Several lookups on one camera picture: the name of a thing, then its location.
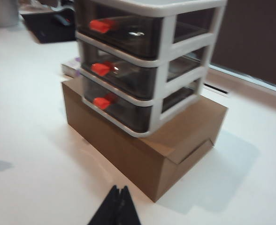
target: brown cardboard box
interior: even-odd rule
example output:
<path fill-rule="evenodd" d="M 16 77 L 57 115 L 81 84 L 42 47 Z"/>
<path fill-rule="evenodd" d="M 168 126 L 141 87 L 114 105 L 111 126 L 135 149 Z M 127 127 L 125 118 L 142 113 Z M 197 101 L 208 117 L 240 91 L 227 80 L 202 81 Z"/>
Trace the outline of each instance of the brown cardboard box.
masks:
<path fill-rule="evenodd" d="M 68 123 L 157 201 L 213 146 L 227 108 L 205 97 L 146 138 L 134 138 L 82 103 L 81 79 L 62 83 Z"/>

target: black object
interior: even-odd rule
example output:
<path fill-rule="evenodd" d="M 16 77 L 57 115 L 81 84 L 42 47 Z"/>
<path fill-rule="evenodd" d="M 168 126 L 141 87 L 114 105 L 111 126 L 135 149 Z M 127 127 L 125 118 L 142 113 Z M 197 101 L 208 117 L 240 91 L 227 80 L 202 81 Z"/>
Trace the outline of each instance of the black object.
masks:
<path fill-rule="evenodd" d="M 128 187 L 114 185 L 88 225 L 141 225 Z"/>
<path fill-rule="evenodd" d="M 54 15 L 54 19 L 56 21 L 58 21 L 63 26 L 67 26 L 68 27 L 68 26 L 73 25 L 73 22 L 71 22 L 69 18 L 66 18 L 66 17 L 64 17 L 64 16 L 62 16 L 60 14 L 55 14 Z"/>
<path fill-rule="evenodd" d="M 65 5 L 73 5 L 74 4 L 74 0 L 61 0 L 61 5 L 65 6 Z"/>
<path fill-rule="evenodd" d="M 61 16 L 70 26 L 63 26 L 55 16 Z M 50 13 L 24 14 L 22 17 L 40 43 L 75 41 L 74 11 L 70 8 Z"/>
<path fill-rule="evenodd" d="M 148 131 L 152 109 L 151 106 L 142 107 L 133 105 L 89 78 L 84 77 L 83 82 L 84 87 L 86 88 L 84 91 L 84 97 L 89 102 L 99 107 L 98 100 L 108 100 L 110 103 L 106 107 L 102 108 L 104 112 L 135 132 L 144 133 Z M 162 112 L 168 110 L 192 94 L 193 90 L 187 87 L 181 88 L 180 90 L 174 92 L 163 100 Z"/>
<path fill-rule="evenodd" d="M 38 0 L 43 5 L 58 7 L 58 0 Z"/>

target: drawer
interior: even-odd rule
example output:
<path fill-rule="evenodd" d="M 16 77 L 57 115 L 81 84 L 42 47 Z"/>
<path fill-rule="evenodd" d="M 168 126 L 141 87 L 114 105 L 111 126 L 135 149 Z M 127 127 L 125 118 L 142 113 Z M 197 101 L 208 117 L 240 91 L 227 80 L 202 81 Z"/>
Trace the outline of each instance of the drawer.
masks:
<path fill-rule="evenodd" d="M 86 100 L 126 127 L 138 133 L 148 131 L 152 106 L 134 105 L 86 77 L 83 77 L 83 88 Z M 195 82 L 164 98 L 162 113 L 192 95 L 194 88 Z"/>
<path fill-rule="evenodd" d="M 162 17 L 147 17 L 91 0 L 75 3 L 77 30 L 144 60 L 158 58 Z M 174 43 L 208 32 L 213 9 L 177 15 Z"/>
<path fill-rule="evenodd" d="M 138 67 L 97 47 L 78 40 L 82 68 L 126 94 L 147 101 L 153 98 L 156 67 Z M 169 63 L 167 82 L 200 66 L 204 48 Z"/>

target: drawer unit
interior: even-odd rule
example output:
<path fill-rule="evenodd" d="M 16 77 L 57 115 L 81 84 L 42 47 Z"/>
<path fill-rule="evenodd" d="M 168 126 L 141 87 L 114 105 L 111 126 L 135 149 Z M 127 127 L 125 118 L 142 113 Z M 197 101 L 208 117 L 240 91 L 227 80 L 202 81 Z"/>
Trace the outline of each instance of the drawer unit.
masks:
<path fill-rule="evenodd" d="M 145 137 L 198 100 L 226 0 L 75 0 L 83 102 Z"/>

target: table surface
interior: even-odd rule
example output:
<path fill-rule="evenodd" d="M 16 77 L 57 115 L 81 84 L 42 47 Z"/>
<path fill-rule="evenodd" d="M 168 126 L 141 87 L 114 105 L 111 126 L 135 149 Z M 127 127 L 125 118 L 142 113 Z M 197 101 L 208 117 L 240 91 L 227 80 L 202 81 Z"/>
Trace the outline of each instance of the table surface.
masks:
<path fill-rule="evenodd" d="M 204 89 L 229 107 L 216 146 L 153 203 L 67 124 L 61 63 L 77 55 L 21 21 L 0 28 L 0 225 L 85 225 L 114 184 L 128 185 L 143 225 L 276 224 L 275 92 Z"/>

